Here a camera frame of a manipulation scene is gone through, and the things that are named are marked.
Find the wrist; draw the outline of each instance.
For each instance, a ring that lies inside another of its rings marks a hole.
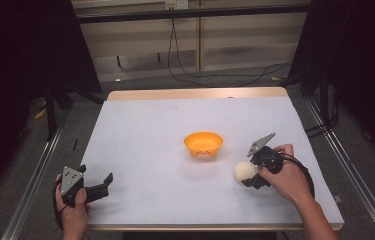
[[[82,240],[84,238],[84,233],[74,233],[69,231],[63,231],[63,240]]]
[[[311,194],[299,195],[295,198],[292,198],[291,202],[296,208],[303,208],[307,206],[309,207],[318,204],[311,196]]]

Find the metal rail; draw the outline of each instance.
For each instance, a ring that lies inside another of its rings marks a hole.
[[[56,145],[59,142],[59,138],[62,133],[62,128],[63,126],[65,126],[68,116],[69,110],[63,113],[59,128],[57,129],[56,133],[51,138],[51,140],[47,142],[43,154],[41,155],[37,167],[35,168],[31,180],[29,181],[29,184],[25,190],[25,193],[19,201],[19,205],[13,213],[9,224],[7,225],[6,230],[4,231],[1,237],[1,240],[18,239],[19,233],[22,230],[22,227],[31,209],[34,197],[38,191],[38,187],[40,186],[40,183],[43,179],[44,173],[47,169],[47,166],[50,162]]]
[[[321,116],[321,111],[312,98],[307,98],[306,102],[308,104],[309,109],[311,110],[312,114],[314,115],[315,120],[319,125],[323,125],[324,121]],[[375,223],[375,197],[368,188],[365,181],[362,179],[361,175],[359,174],[358,170],[355,168],[352,160],[346,153],[346,150],[343,148],[342,144],[340,143],[339,139],[337,138],[336,134],[332,129],[327,129],[322,127],[324,131],[324,135],[330,144],[331,148],[333,149],[334,154],[336,155],[337,159],[339,160],[340,164],[343,167],[346,175],[349,177],[353,187],[355,188],[358,196],[361,198],[363,204],[367,208],[368,213],[372,217]]]
[[[175,19],[175,18],[197,18],[197,17],[222,17],[258,14],[280,14],[308,12],[310,4],[275,5],[242,8],[210,8],[210,9],[188,9],[175,11],[153,11],[123,14],[100,14],[80,15],[70,18],[34,19],[50,23],[102,23],[102,22],[126,22],[141,20]]]

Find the black cable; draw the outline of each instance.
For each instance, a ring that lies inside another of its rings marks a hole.
[[[180,59],[180,54],[179,54],[179,48],[178,48],[178,38],[177,38],[177,31],[175,29],[175,21],[174,19],[172,19],[172,31],[171,31],[171,39],[170,39],[170,42],[169,42],[169,50],[168,50],[168,63],[167,63],[167,66],[168,66],[168,70],[169,72],[171,73],[171,75],[179,80],[179,81],[183,81],[183,82],[190,82],[190,83],[194,83],[194,84],[198,84],[198,85],[201,85],[201,86],[204,86],[204,87],[214,87],[214,86],[210,86],[210,85],[206,85],[206,84],[203,84],[203,83],[199,83],[199,82],[195,82],[195,81],[190,81],[190,80],[185,80],[185,79],[180,79],[178,78],[177,76],[175,76],[172,71],[171,71],[171,68],[170,68],[170,64],[169,64],[169,55],[171,53],[171,49],[172,49],[172,39],[173,37],[175,38],[175,45],[176,45],[176,49],[177,49],[177,59],[178,59],[178,64],[180,65],[180,68],[181,70],[184,72],[184,74],[190,76],[190,77],[195,77],[195,78],[202,78],[202,77],[258,77],[257,79],[253,79],[252,81],[248,82],[248,83],[245,83],[245,84],[242,84],[242,85],[239,85],[239,86],[235,86],[235,87],[244,87],[244,86],[247,86],[249,84],[252,84],[258,80],[260,80],[263,76],[265,75],[269,75],[271,73],[274,73],[274,72],[277,72],[278,70],[280,70],[281,68],[287,66],[287,65],[290,65],[291,64],[291,61],[290,62],[287,62],[287,63],[281,63],[281,66],[279,68],[277,68],[276,70],[274,71],[271,71],[271,72],[268,72],[266,73],[266,71],[270,68],[270,67],[273,67],[273,66],[277,66],[277,65],[280,65],[280,64],[273,64],[273,65],[270,65],[268,67],[266,67],[264,69],[264,72],[262,74],[259,74],[259,75],[247,75],[247,74],[208,74],[208,75],[193,75],[191,73],[188,73],[183,65],[181,64],[181,59]]]
[[[316,137],[316,136],[318,136],[322,133],[325,133],[330,129],[333,129],[337,125],[338,121],[339,121],[339,95],[335,92],[332,107],[331,107],[331,118],[329,119],[329,123],[305,129],[305,132],[309,132],[309,131],[313,131],[313,130],[316,130],[316,129],[324,128],[322,131],[319,131],[319,132],[314,133],[312,135],[308,135],[308,138],[310,139],[310,138]]]
[[[315,199],[315,187],[314,187],[314,181],[312,180],[311,174],[309,173],[309,170],[307,167],[305,167],[297,158],[295,158],[293,155],[280,152],[280,155],[283,155],[283,160],[290,161],[294,164],[296,164],[300,170],[302,170],[303,174],[305,175],[306,180],[309,184],[309,190],[311,191],[312,197]]]
[[[53,197],[53,210],[54,210],[54,213],[55,213],[55,220],[57,222],[57,225],[59,226],[60,229],[63,229],[63,224],[62,224],[62,211],[65,210],[65,208],[68,206],[66,205],[62,210],[58,210],[57,209],[57,203],[56,203],[56,189],[57,189],[57,186],[59,186],[59,184],[62,183],[62,176],[59,177],[59,179],[55,182],[54,186],[53,186],[53,193],[52,193],[52,197]]]

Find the human hand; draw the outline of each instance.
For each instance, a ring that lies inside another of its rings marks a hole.
[[[277,146],[274,148],[274,151],[294,156],[293,145],[291,144]],[[264,166],[259,166],[258,169],[259,175],[294,205],[313,199],[309,191],[308,181],[302,170],[295,163],[285,160],[283,162],[283,169],[277,174],[272,174]]]
[[[82,239],[87,229],[87,213],[91,210],[91,205],[85,203],[87,192],[84,188],[78,190],[75,197],[75,207],[71,208],[63,203],[61,195],[61,184],[56,188],[56,206],[61,212],[63,225],[63,239]]]

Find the black handheld controller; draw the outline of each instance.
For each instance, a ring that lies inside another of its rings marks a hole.
[[[79,189],[84,188],[84,172],[87,170],[85,165],[81,165],[76,170],[65,167],[63,169],[62,175],[59,179],[55,182],[53,188],[53,206],[55,211],[56,220],[58,226],[62,229],[62,219],[61,213],[67,207],[75,207],[75,197]],[[102,199],[104,197],[109,196],[108,186],[113,181],[113,174],[110,173],[102,184],[98,184],[93,187],[85,187],[87,192],[87,200],[86,202],[94,202],[96,200]],[[63,209],[58,210],[56,204],[56,189],[57,186],[61,184],[61,195],[63,203],[66,206]]]
[[[283,169],[283,161],[284,157],[268,146],[264,146],[257,153],[253,154],[253,157],[250,160],[250,162],[256,166],[265,166],[272,174],[277,174],[281,171],[281,169]],[[268,187],[271,186],[271,184],[259,174],[256,174],[253,178],[245,179],[241,182],[246,187],[254,187],[256,189],[259,189],[265,185]]]
[[[270,147],[264,146],[261,150],[253,154],[253,157],[250,160],[250,162],[257,166],[264,166],[272,174],[277,174],[283,169],[284,160],[291,161],[299,166],[299,168],[305,175],[306,180],[309,183],[309,189],[311,191],[311,194],[315,198],[314,183],[312,181],[311,175],[308,172],[308,169],[305,166],[303,166],[302,163],[300,163],[299,160],[297,160],[293,156],[285,156],[283,153],[278,153],[272,150]],[[259,189],[265,185],[268,187],[271,186],[271,184],[263,177],[261,177],[259,173],[253,176],[252,178],[245,179],[241,182],[246,187],[254,187],[256,189]]]

